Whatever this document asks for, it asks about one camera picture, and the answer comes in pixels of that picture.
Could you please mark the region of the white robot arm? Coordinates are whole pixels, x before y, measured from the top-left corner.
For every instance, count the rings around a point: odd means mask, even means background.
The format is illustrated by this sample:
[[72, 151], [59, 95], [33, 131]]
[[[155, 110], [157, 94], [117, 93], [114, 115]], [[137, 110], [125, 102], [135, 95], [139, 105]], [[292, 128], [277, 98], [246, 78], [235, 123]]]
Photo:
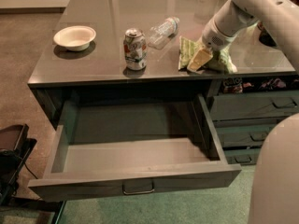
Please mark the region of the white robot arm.
[[[229, 46], [256, 21], [272, 36], [299, 72], [299, 6], [290, 0], [228, 0], [203, 30], [207, 55]], [[281, 121], [263, 142], [253, 177], [248, 224], [299, 224], [299, 114]]]

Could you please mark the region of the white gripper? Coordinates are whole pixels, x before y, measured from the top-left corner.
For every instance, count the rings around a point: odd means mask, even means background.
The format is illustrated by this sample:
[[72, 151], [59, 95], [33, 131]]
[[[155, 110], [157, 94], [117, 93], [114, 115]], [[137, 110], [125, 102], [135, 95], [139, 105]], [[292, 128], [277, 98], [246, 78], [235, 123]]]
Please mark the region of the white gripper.
[[[235, 41], [235, 35], [225, 35], [217, 28], [214, 20], [211, 19], [205, 26], [201, 35], [201, 39], [207, 48], [212, 49], [213, 51], [220, 51], [227, 48]], [[201, 48], [194, 53], [187, 66], [187, 69], [191, 72], [196, 72], [212, 58], [213, 53], [211, 50]]]

